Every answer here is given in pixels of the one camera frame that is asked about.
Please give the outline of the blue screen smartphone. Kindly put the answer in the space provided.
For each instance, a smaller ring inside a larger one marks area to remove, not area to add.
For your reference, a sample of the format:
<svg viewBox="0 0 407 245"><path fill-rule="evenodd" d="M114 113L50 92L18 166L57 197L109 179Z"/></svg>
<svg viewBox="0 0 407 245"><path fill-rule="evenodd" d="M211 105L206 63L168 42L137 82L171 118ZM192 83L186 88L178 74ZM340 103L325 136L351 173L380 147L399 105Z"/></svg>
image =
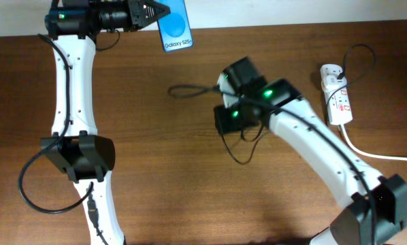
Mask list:
<svg viewBox="0 0 407 245"><path fill-rule="evenodd" d="M193 46L185 0L157 0L170 8L170 14L157 21L163 50L173 52Z"/></svg>

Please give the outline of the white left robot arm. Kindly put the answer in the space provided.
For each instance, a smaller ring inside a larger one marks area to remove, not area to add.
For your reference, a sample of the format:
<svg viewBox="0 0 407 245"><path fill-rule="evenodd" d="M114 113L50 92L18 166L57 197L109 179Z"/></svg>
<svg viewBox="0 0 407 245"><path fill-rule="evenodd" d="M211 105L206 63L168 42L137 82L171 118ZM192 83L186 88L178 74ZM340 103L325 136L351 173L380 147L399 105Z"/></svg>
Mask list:
<svg viewBox="0 0 407 245"><path fill-rule="evenodd" d="M85 211L91 244L126 242L112 197L116 152L98 134L92 74L101 31L133 32L158 21L170 8L156 1L53 1L45 17L56 64L56 112L46 157L73 183Z"/></svg>

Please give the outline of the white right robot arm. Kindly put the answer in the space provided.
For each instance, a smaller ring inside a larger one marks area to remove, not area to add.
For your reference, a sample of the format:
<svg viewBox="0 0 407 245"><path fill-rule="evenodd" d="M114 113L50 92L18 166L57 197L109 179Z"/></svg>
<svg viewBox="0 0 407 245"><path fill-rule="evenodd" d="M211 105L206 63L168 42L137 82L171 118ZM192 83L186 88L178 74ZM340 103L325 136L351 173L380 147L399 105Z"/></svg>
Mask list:
<svg viewBox="0 0 407 245"><path fill-rule="evenodd" d="M262 125L288 143L319 175L341 213L311 238L294 244L385 244L407 226L407 183L384 177L360 159L316 115L286 79L268 82L244 57L224 68L216 86L223 104L220 135Z"/></svg>

